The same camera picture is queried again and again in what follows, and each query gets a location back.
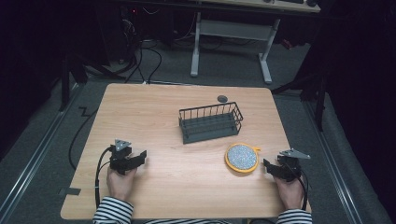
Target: striped shirt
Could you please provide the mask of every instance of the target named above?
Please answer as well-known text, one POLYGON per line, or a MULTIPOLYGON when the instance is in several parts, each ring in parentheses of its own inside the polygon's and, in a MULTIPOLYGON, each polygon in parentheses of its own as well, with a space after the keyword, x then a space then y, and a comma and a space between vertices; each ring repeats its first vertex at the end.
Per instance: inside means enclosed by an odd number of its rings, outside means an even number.
MULTIPOLYGON (((99 204, 95 215, 93 216, 94 224, 130 224, 134 207, 127 202, 115 198, 105 197, 99 204)), ((210 219, 155 219, 147 221, 145 224, 230 224, 223 220, 210 219)), ((312 223, 310 213, 300 209, 288 210, 279 215, 276 224, 306 224, 312 223)))

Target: person's left hand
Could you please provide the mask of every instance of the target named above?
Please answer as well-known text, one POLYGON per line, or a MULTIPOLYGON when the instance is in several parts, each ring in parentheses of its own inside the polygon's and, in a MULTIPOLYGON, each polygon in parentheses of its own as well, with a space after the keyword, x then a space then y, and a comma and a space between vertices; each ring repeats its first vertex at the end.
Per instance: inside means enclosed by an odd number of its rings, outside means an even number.
POLYGON ((110 196, 127 202, 131 197, 132 184, 134 183, 134 175, 137 168, 120 175, 116 170, 108 167, 107 169, 107 186, 110 196))

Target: metal floor strip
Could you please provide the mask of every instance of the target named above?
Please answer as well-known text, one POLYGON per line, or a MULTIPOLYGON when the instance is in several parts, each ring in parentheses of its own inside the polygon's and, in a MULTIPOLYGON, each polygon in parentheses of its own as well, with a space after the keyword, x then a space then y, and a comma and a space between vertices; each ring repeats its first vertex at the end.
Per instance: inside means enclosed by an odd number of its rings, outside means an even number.
POLYGON ((326 164, 330 169, 332 182, 334 183, 341 203, 344 206, 349 222, 362 224, 363 222, 361 220, 359 211, 355 206, 355 203, 353 202, 349 188, 347 187, 347 184, 344 181, 344 178, 342 177, 341 172, 337 167, 334 157, 332 156, 332 151, 330 150, 329 144, 327 143, 326 136, 318 129, 318 126, 315 123, 315 109, 309 102, 302 102, 302 104, 305 112, 308 114, 312 126, 315 128, 318 140, 321 143, 321 148, 325 156, 326 164))
POLYGON ((73 104, 74 100, 77 96, 81 93, 83 86, 74 85, 72 88, 72 94, 70 98, 70 102, 64 111, 60 111, 55 119, 52 121, 51 125, 47 129, 44 137, 40 141, 40 144, 35 150, 32 158, 29 160, 25 168, 23 169, 21 175, 19 176, 17 182, 15 183, 14 187, 8 194, 7 198, 3 202, 2 206, 0 207, 0 223, 7 223, 9 218, 12 215, 15 207, 18 205, 23 193, 26 191, 27 187, 29 186, 30 182, 32 181, 33 177, 35 176, 35 172, 38 170, 41 162, 44 160, 46 156, 52 139, 55 136, 56 132, 58 131, 64 116, 66 115, 67 111, 70 108, 70 105, 73 104))

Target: yellow round object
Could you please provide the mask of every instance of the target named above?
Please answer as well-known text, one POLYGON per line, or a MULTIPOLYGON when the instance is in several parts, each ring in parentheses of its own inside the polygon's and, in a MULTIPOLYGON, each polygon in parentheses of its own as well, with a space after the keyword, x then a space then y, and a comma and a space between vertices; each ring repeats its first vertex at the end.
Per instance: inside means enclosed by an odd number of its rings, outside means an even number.
POLYGON ((236 172, 249 173, 259 165, 259 150, 245 143, 235 143, 227 149, 225 161, 236 172))

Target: human hand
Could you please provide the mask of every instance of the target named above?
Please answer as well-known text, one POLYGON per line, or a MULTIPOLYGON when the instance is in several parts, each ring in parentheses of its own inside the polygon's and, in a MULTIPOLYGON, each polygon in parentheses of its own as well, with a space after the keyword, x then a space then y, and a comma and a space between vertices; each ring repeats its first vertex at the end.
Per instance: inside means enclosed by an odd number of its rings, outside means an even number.
POLYGON ((120 175, 116 170, 107 168, 107 186, 110 196, 127 202, 132 193, 132 184, 137 168, 120 175))
POLYGON ((290 182, 274 176, 280 199, 286 210, 301 209, 304 197, 303 186, 298 179, 290 182))

